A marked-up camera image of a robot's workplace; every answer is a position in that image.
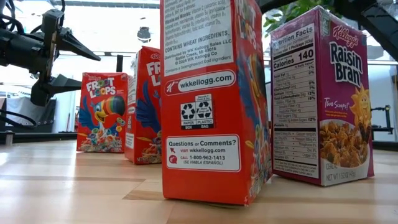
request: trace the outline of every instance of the wooden surface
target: wooden surface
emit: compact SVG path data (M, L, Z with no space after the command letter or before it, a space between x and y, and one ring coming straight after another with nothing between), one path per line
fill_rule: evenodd
M398 223L398 153L375 151L376 177L317 187L273 177L250 207L164 200L160 165L76 153L75 141L0 148L0 224Z

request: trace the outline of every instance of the bowl of cereal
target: bowl of cereal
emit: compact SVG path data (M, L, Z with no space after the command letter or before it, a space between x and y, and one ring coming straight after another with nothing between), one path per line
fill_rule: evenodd
M363 127L340 119L321 121L319 140L322 167L355 170L356 175L366 177L370 161L370 137L361 129Z

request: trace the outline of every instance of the red cereal box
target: red cereal box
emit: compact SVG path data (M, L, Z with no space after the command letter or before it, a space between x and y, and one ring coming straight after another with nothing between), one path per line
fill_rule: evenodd
M272 174L260 9L160 8L164 197L249 205Z
M274 173L323 186L372 177L366 36L319 6L271 47Z
M123 152L127 74L83 73L77 151Z
M159 57L159 49L142 47L129 76L124 155L135 164L162 162Z

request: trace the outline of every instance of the nutrition facts label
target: nutrition facts label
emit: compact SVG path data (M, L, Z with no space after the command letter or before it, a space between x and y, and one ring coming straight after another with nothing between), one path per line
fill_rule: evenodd
M314 24L272 40L274 169L319 178Z
M133 62L133 65L132 65L132 70L133 70L134 73L132 75L128 76L128 79L129 79L128 93L127 93L127 105L128 106L133 104L133 103L136 103L138 58L139 58L139 55L137 54L136 55L136 60Z
M230 0L164 0L163 13L165 76L233 62Z

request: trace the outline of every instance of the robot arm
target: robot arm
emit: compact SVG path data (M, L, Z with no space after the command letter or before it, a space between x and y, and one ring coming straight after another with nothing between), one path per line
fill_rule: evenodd
M265 13L295 0L258 0ZM363 26L391 57L398 61L398 21L376 0L330 0L336 12Z
M0 65L15 65L39 74L39 79L32 87L31 102L45 106L56 93L79 90L81 82L63 75L57 78L51 76L52 65L59 56L59 50L71 51L92 60L101 59L80 43L69 28L62 27L63 11L47 11L43 14L42 24L38 26L41 32L26 34L20 22L2 14L5 5L6 0L0 0ZM4 20L13 23L17 32L7 29Z

